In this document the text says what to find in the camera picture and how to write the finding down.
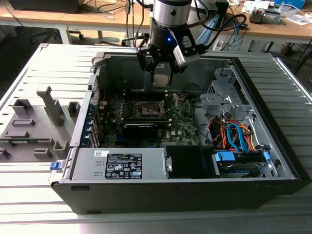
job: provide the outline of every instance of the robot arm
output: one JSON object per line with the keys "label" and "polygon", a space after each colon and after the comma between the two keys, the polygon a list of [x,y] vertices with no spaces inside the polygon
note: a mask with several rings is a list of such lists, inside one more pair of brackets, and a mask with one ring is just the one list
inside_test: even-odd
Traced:
{"label": "robot arm", "polygon": [[[174,74],[184,72],[186,66],[199,59],[200,55],[204,54],[213,43],[208,46],[204,44],[196,45],[190,28],[205,23],[208,20],[209,13],[208,8],[205,6],[206,18],[193,24],[187,24],[191,3],[192,0],[154,1],[150,37],[145,38],[137,49],[140,66],[143,71],[151,73],[151,82],[154,82],[154,70],[157,65],[160,62],[168,62],[171,68],[168,83],[170,85]],[[222,31],[222,27],[216,31],[218,33],[215,38]],[[152,56],[150,62],[145,59],[147,53]]]}

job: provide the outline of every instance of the wooden desk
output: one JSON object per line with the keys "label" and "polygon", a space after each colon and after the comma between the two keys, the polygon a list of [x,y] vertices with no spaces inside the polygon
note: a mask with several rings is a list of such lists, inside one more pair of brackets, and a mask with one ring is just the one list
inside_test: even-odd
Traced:
{"label": "wooden desk", "polygon": [[[113,1],[98,1],[98,5],[112,3]],[[114,11],[115,19],[109,19],[98,13],[91,13],[82,9],[79,14],[65,14],[58,12],[43,12],[43,11],[16,11],[12,8],[7,0],[0,0],[0,25],[21,26],[12,14],[6,9],[7,5],[10,12],[22,23],[25,27],[40,27],[40,28],[57,28],[60,31],[61,38],[64,44],[71,44],[69,29],[85,29],[96,30],[101,34],[101,31],[116,31],[125,32],[126,14],[124,8]],[[125,5],[125,2],[120,2],[111,6],[103,7],[102,10],[112,10],[118,6]],[[89,5],[91,11],[95,11],[92,4]],[[135,31],[139,27],[142,20],[142,8],[135,4]],[[140,32],[148,32],[150,27],[150,11],[144,10],[144,22]],[[132,16],[129,15],[129,34],[132,35]]]}
{"label": "wooden desk", "polygon": [[[312,39],[312,24],[300,26],[292,23],[289,20],[282,18],[280,24],[254,24],[250,23],[248,13],[241,12],[242,6],[232,6],[232,10],[235,15],[244,14],[247,17],[246,24],[248,25],[247,32],[244,36],[243,43],[240,46],[234,47],[232,51],[247,52],[253,40],[269,42],[290,42],[290,43],[303,43],[308,44]],[[304,11],[312,11],[312,6],[304,6]],[[226,31],[219,36],[219,40],[228,41],[230,39],[232,30]]]}
{"label": "wooden desk", "polygon": [[12,14],[22,23],[41,22],[41,23],[60,23],[64,13],[43,12],[43,11],[16,11],[7,0],[0,1],[0,20],[15,21]]}
{"label": "wooden desk", "polygon": [[[238,7],[237,9],[235,6],[233,6],[232,9],[234,14],[238,14],[238,12],[241,12],[242,6]],[[312,11],[311,6],[305,7],[303,9]],[[285,18],[282,18],[279,24],[254,24],[250,23],[249,21],[250,14],[245,13],[244,15],[247,16],[245,23],[248,24],[248,29],[246,32],[246,35],[248,36],[298,38],[309,40],[312,38],[312,24],[300,26]]]}
{"label": "wooden desk", "polygon": [[[61,33],[64,44],[70,44],[69,29],[85,29],[101,31],[116,31],[125,32],[126,15],[124,8],[115,10],[113,16],[115,19],[109,19],[98,13],[91,13],[82,9],[80,14],[65,14],[56,12],[40,12],[40,11],[16,11],[8,3],[7,0],[0,1],[0,25],[14,25],[20,24],[13,18],[5,7],[7,4],[8,9],[14,16],[27,27],[41,27],[41,28],[57,28]],[[105,1],[99,1],[98,5],[105,4]],[[124,5],[124,2],[118,2],[111,6],[105,6],[102,10],[112,10],[118,6]],[[241,12],[242,7],[232,7],[234,14]],[[304,10],[312,11],[312,7],[304,7]],[[90,3],[88,9],[95,11],[95,7]],[[142,19],[142,8],[139,4],[135,4],[135,31],[139,27]],[[312,24],[299,26],[286,19],[282,19],[284,24],[253,24],[249,22],[249,14],[246,14],[248,30],[244,37],[242,51],[249,49],[252,40],[262,41],[278,41],[278,42],[294,42],[294,43],[309,43],[312,38]],[[150,11],[144,10],[144,22],[140,32],[148,32],[150,27]],[[132,34],[132,16],[129,15],[129,34]],[[232,31],[227,31],[220,35],[220,38],[225,37],[228,39]]]}

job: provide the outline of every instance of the paper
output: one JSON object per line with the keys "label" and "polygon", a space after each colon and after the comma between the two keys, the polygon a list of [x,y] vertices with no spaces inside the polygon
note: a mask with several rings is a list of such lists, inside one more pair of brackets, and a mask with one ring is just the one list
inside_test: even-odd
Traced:
{"label": "paper", "polygon": [[260,1],[260,0],[246,1],[244,2],[242,12],[251,14],[254,8],[267,10],[269,8],[270,2],[271,1]]}
{"label": "paper", "polygon": [[287,19],[287,20],[289,20],[289,21],[291,21],[293,23],[299,24],[301,26],[310,23],[310,19],[309,18],[306,18],[306,17],[301,16],[301,15],[294,15],[294,16],[287,17],[285,19]]}

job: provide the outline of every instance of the floor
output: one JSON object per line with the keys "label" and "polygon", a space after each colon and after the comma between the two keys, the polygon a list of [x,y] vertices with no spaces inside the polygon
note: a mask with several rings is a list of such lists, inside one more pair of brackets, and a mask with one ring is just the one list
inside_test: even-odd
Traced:
{"label": "floor", "polygon": [[[2,76],[2,79],[0,79],[0,98],[5,94],[5,91],[10,87],[11,83],[18,76],[33,52],[37,49],[39,43],[44,39],[44,36],[38,37],[37,42],[33,44],[29,41],[29,35],[44,30],[45,29],[40,28],[17,27],[16,32],[18,36],[16,38],[12,38],[8,35],[0,42],[0,74]],[[84,34],[85,38],[80,40],[78,35],[72,35],[71,38],[73,44],[105,45],[99,44],[97,31],[82,30],[81,32]],[[125,37],[125,33],[103,32],[103,36],[106,41],[121,44],[121,40]],[[61,43],[61,40],[54,40],[52,38],[49,40],[49,43]],[[301,44],[299,46],[301,47],[298,48],[303,51],[306,45]],[[274,56],[280,57],[290,69],[293,69],[302,52],[293,47],[290,56],[283,56],[280,54],[280,47],[280,44],[275,43],[270,52]],[[312,86],[309,84],[309,78],[312,78],[311,71],[312,59],[309,59],[296,75],[310,93],[312,92]]]}

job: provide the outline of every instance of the aluminum extrusion table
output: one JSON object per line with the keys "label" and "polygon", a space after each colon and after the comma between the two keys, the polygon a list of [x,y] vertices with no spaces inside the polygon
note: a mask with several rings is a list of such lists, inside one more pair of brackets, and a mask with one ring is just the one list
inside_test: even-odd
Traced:
{"label": "aluminum extrusion table", "polygon": [[[0,101],[0,132],[13,116],[16,98],[42,105],[36,95],[49,84],[61,105],[84,97],[94,52],[110,47],[42,44]],[[120,51],[132,50],[120,48]],[[210,52],[228,55],[227,52]],[[237,56],[312,176],[312,97],[283,62],[263,53]],[[77,215],[50,188],[50,163],[0,163],[1,233],[311,233],[312,186],[279,196],[257,210],[162,214]]]}

